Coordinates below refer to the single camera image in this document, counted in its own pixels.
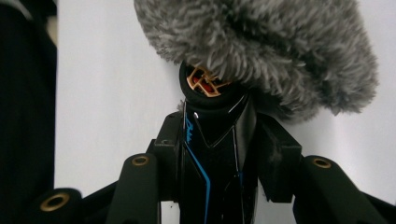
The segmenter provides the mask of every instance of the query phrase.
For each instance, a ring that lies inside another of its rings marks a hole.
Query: fluffy gray furry windscreen
[[[134,0],[167,61],[204,66],[254,89],[283,120],[361,112],[377,64],[355,0]]]

